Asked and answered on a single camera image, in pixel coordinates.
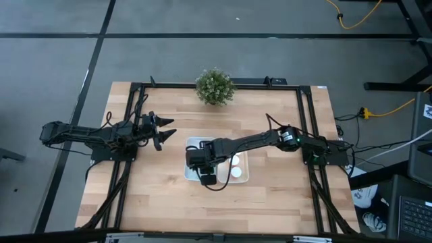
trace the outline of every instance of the gray floor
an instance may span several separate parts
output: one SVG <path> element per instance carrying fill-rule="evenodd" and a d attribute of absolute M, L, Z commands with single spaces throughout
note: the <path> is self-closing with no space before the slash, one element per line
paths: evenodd
<path fill-rule="evenodd" d="M 108 3 L 3 0 L 0 32 L 99 32 Z M 373 3 L 336 3 L 345 14 L 346 25 L 373 7 Z M 406 6 L 419 30 L 429 36 L 416 6 L 411 1 Z M 116 3 L 108 32 L 347 33 L 335 15 L 325 0 L 124 0 Z M 349 33 L 408 31 L 397 5 L 386 3 Z M 71 118 L 95 43 L 94 39 L 0 39 L 0 147 L 27 156 L 23 163 L 0 163 L 0 235 L 32 231 L 57 156 L 57 151 L 38 141 L 41 126 Z M 355 113 L 362 106 L 382 113 L 414 93 L 365 91 L 362 83 L 400 82 L 425 64 L 418 47 L 399 41 L 106 39 L 80 125 L 101 124 L 114 81 L 149 81 L 152 75 L 158 82 L 191 82 L 203 69 L 214 66 L 233 77 L 277 76 L 290 84 L 325 85 L 335 115 Z M 409 139 L 411 114 L 412 106 L 389 117 L 360 120 L 359 145 Z M 344 139 L 354 142 L 355 121 L 340 125 Z M 88 151 L 80 145 L 74 148 Z M 407 156 L 401 150 L 376 162 L 391 165 Z M 70 155 L 47 230 L 74 227 L 88 160 Z M 377 169 L 368 164 L 360 167 Z"/>

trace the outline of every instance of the potted plant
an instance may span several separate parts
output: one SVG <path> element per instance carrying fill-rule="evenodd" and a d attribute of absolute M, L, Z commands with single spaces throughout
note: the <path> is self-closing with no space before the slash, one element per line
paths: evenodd
<path fill-rule="evenodd" d="M 216 67 L 204 72 L 195 80 L 196 93 L 204 104 L 223 106 L 232 101 L 236 86 L 227 74 Z"/>

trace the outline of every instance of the white ball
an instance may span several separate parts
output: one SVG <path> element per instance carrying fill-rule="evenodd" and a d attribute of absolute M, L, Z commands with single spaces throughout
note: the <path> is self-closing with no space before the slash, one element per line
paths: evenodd
<path fill-rule="evenodd" d="M 235 178 L 239 178 L 242 175 L 242 169 L 239 167 L 234 167 L 231 169 L 231 176 L 234 176 Z"/>
<path fill-rule="evenodd" d="M 240 163 L 240 159 L 238 156 L 232 157 L 232 165 L 238 165 Z"/>

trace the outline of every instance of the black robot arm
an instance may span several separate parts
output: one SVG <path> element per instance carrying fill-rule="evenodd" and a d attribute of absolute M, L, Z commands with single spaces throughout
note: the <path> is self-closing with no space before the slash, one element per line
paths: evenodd
<path fill-rule="evenodd" d="M 140 142 L 153 139 L 156 150 L 160 151 L 164 143 L 175 131 L 158 132 L 157 127 L 163 127 L 173 122 L 173 119 L 163 119 L 152 111 L 141 117 L 141 123 L 134 125 L 131 121 L 121 121 L 111 127 L 87 128 L 71 126 L 60 121 L 47 123 L 43 126 L 40 140 L 45 146 L 62 142 L 82 142 L 93 150 L 92 159 L 123 160 L 131 154 L 136 154 Z"/>
<path fill-rule="evenodd" d="M 217 164 L 223 163 L 238 152 L 257 149 L 264 146 L 276 146 L 281 151 L 294 152 L 299 148 L 309 149 L 314 156 L 330 153 L 324 137 L 311 138 L 300 133 L 298 128 L 282 126 L 260 134 L 238 139 L 217 138 L 209 142 L 202 142 L 200 148 L 186 151 L 186 164 L 190 169 L 199 170 L 204 178 L 214 172 Z"/>

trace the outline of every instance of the wooden table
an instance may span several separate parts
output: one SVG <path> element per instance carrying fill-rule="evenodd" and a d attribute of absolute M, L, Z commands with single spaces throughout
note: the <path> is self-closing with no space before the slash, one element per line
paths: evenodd
<path fill-rule="evenodd" d="M 112 112 L 111 122 L 123 119 L 129 88 L 129 82 L 113 83 L 105 110 Z M 327 89 L 311 88 L 320 135 L 337 139 Z M 151 141 L 138 151 L 132 164 L 121 230 L 317 233 L 311 185 L 300 150 L 284 153 L 275 147 L 264 147 L 248 151 L 249 180 L 230 184 L 221 192 L 212 192 L 199 182 L 184 178 L 186 139 L 190 136 L 239 138 L 256 134 L 268 129 L 265 113 L 283 124 L 300 128 L 294 91 L 237 90 L 234 101 L 226 107 L 203 105 L 189 88 L 146 88 L 145 93 L 148 99 L 142 113 L 154 111 L 160 117 L 174 118 L 172 124 L 161 130 L 177 128 L 177 132 L 160 152 Z M 307 101 L 305 97 L 303 100 L 311 131 Z M 105 200 L 112 168 L 112 161 L 104 161 L 91 169 L 76 226 L 86 223 Z M 336 166 L 328 166 L 327 177 L 334 205 L 359 232 L 346 174 Z M 114 202 L 109 226 L 113 225 L 116 206 Z M 322 202 L 321 210 L 328 231 Z"/>

